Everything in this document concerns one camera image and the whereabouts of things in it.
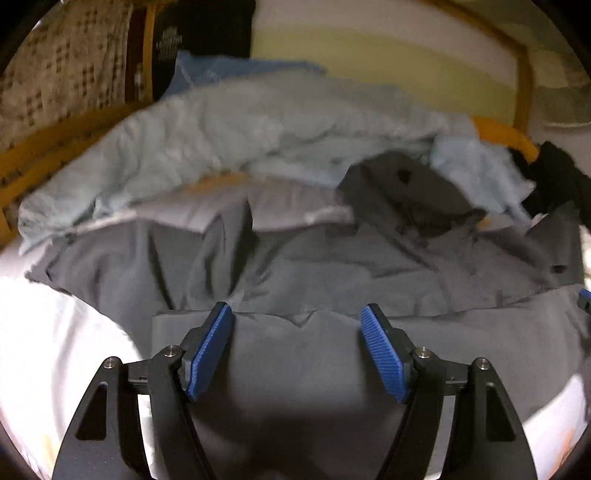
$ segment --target black cloth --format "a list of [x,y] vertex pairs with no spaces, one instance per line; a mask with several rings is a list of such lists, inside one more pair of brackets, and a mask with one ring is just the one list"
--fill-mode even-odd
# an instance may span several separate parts
[[535,190],[522,203],[531,216],[573,202],[581,223],[591,229],[591,179],[575,166],[568,153],[545,142],[538,159],[531,164],[520,152],[511,150],[511,154],[521,174],[536,183]]
[[196,56],[251,54],[255,0],[180,0],[154,24],[152,88],[158,100],[174,75],[179,50]]

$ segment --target metal screw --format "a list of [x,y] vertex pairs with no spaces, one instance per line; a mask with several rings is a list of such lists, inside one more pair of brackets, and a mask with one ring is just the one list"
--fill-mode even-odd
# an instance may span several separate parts
[[416,348],[414,352],[417,354],[417,357],[419,358],[431,358],[431,355],[433,354],[431,350],[424,346]]
[[119,359],[115,356],[110,356],[107,360],[103,362],[103,367],[105,368],[113,368],[115,365],[119,363]]
[[486,358],[477,358],[476,366],[480,368],[480,370],[488,370],[491,367],[491,363]]
[[166,347],[166,351],[164,352],[164,356],[172,357],[177,356],[181,352],[181,348],[178,345],[168,345]]

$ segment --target crumpled clothing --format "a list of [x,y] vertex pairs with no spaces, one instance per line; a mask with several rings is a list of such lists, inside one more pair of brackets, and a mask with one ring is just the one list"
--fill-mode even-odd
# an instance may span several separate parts
[[445,179],[450,180],[475,207],[508,213],[526,229],[531,217],[521,202],[534,190],[516,168],[509,150],[456,135],[439,135],[430,155],[422,158]]

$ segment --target wooden bed frame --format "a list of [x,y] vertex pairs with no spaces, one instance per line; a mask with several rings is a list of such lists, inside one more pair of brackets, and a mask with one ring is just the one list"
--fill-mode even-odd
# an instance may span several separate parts
[[[513,52],[518,62],[518,88],[513,126],[525,132],[533,92],[533,75],[526,47],[451,0],[417,1],[444,10]],[[153,102],[151,65],[154,23],[160,11],[173,2],[174,0],[134,0],[136,10],[145,10],[143,48],[142,52],[138,53],[142,60],[144,77],[143,102],[127,103],[69,118],[36,132],[15,148],[0,154],[0,249],[18,233],[17,210],[23,197],[99,141],[121,120]]]

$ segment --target folded cloth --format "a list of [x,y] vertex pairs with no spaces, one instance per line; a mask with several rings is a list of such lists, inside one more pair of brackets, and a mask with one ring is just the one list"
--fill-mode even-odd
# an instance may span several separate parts
[[326,72],[322,67],[307,61],[234,59],[224,56],[195,57],[186,50],[180,50],[177,53],[173,79],[162,98],[226,78],[287,69]]

